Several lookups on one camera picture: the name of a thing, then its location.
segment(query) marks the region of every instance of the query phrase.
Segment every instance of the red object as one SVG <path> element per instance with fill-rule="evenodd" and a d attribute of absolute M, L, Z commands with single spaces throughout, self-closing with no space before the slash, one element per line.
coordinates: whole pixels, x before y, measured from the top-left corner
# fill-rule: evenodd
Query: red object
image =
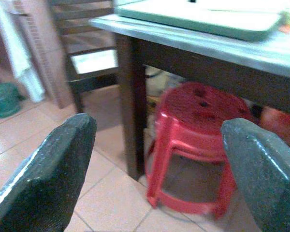
<path fill-rule="evenodd" d="M 290 146 L 290 114 L 265 107 L 260 116 L 259 126 L 276 133 Z"/>
<path fill-rule="evenodd" d="M 157 138 L 148 152 L 154 154 L 152 172 L 146 172 L 148 201 L 154 208 L 160 200 L 180 212 L 214 212 L 216 218 L 223 216 L 236 184 L 225 155 L 220 127 L 224 120 L 252 119 L 246 104 L 234 95 L 193 82 L 165 93 L 156 113 Z M 185 202 L 161 190 L 173 152 L 192 160 L 226 163 L 216 202 Z"/>

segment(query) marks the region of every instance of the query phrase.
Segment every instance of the stool leg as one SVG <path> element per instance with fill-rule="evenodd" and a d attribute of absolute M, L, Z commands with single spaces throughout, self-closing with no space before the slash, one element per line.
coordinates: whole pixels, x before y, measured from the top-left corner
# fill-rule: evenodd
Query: stool leg
<path fill-rule="evenodd" d="M 231 171 L 231 166 L 228 162 L 226 162 L 218 190 L 218 206 L 214 210 L 216 219 L 222 217 L 227 212 L 235 189 L 236 182 Z"/>
<path fill-rule="evenodd" d="M 172 148 L 170 144 L 170 127 L 160 131 L 159 134 L 163 136 L 157 136 L 157 140 L 154 148 L 154 159 L 151 168 L 150 179 L 147 188 L 147 200 L 156 208 L 158 202 L 158 195 L 162 188 L 162 183 L 167 174 L 170 159 L 172 156 Z"/>

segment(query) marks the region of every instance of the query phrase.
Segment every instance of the tiled floor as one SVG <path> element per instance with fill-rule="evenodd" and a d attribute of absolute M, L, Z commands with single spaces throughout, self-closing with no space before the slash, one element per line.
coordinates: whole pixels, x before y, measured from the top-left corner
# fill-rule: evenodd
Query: tiled floor
<path fill-rule="evenodd" d="M 181 214 L 160 205 L 152 209 L 145 199 L 146 179 L 134 181 L 126 174 L 118 87 L 84 95 L 86 111 L 97 119 L 98 132 L 85 184 L 66 232 L 258 232 L 251 214 L 236 193 L 226 216 Z M 22 110 L 0 119 L 0 188 L 13 170 L 64 119 L 74 114 L 71 105 L 58 109 L 50 101 L 22 102 Z M 165 191 L 183 199 L 213 197 L 220 167 L 174 156 Z"/>

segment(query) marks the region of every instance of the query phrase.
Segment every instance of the wooden table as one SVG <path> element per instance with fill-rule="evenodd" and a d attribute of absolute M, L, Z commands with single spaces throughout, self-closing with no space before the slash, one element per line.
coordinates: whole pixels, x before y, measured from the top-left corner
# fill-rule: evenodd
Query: wooden table
<path fill-rule="evenodd" d="M 128 173 L 144 172 L 145 65 L 290 113 L 290 35 L 237 39 L 111 14 L 90 20 L 115 33 Z"/>

